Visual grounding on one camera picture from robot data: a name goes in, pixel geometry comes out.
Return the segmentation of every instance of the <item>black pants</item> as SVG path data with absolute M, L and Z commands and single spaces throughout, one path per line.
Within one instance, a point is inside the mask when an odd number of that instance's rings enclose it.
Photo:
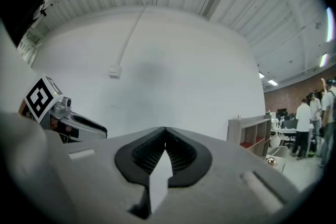
M 308 145 L 308 132 L 296 132 L 295 144 L 292 152 L 295 154 L 300 146 L 298 157 L 302 156 L 304 150 L 307 150 Z

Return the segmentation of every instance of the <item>shelf unit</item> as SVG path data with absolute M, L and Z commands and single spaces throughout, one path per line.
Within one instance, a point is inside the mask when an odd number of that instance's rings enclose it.
M 227 140 L 265 159 L 271 136 L 271 115 L 229 120 Z

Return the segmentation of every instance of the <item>brick wall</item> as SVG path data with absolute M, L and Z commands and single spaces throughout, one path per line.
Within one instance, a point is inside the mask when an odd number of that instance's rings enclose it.
M 302 98 L 305 98 L 310 92 L 322 89 L 321 78 L 330 79 L 335 75 L 336 65 L 309 79 L 275 91 L 266 92 L 264 94 L 266 111 L 277 112 L 278 109 L 287 108 L 288 113 L 296 113 Z

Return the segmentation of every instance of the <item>gray surface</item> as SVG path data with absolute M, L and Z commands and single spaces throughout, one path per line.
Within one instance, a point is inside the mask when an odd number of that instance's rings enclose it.
M 256 223 L 268 216 L 241 174 L 255 171 L 283 202 L 293 200 L 298 191 L 281 174 L 239 145 L 177 129 L 181 134 L 208 147 L 213 156 L 209 172 L 195 185 L 169 189 L 160 208 L 150 218 L 153 223 Z
M 15 182 L 25 186 L 22 190 L 38 207 L 44 208 L 45 212 L 58 220 L 66 218 L 66 222 L 263 222 L 269 215 L 267 209 L 241 179 L 241 174 L 249 171 L 255 171 L 285 204 L 293 201 L 298 194 L 280 173 L 239 145 L 176 129 L 207 146 L 212 153 L 213 163 L 209 172 L 195 185 L 169 189 L 157 211 L 148 220 L 142 220 L 127 213 L 127 210 L 139 202 L 143 187 L 123 178 L 115 167 L 114 155 L 122 145 L 156 128 L 107 140 L 64 145 L 57 133 L 48 131 L 44 134 L 40 126 L 27 119 L 1 115 L 1 124 L 4 130 L 1 142 L 6 142 L 2 143 L 2 147 L 10 156 L 8 163 Z M 16 129 L 14 139 L 4 138 L 13 135 L 13 129 Z M 76 160 L 71 160 L 68 155 L 90 148 L 96 151 L 94 155 Z M 38 182 L 20 177 L 22 164 L 26 164 L 27 175 L 38 178 Z

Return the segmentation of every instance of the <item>ceiling light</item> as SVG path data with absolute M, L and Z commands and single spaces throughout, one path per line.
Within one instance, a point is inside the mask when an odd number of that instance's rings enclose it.
M 269 80 L 268 82 L 271 83 L 273 86 L 278 85 L 278 83 L 276 83 L 274 80 Z
M 320 67 L 323 67 L 326 64 L 326 62 L 327 62 L 327 55 L 328 54 L 322 55 L 321 62 L 320 62 Z
M 331 8 L 327 8 L 327 16 L 328 16 L 328 35 L 327 35 L 327 42 L 334 39 L 334 28 L 335 28 L 335 21 L 334 16 L 332 15 Z

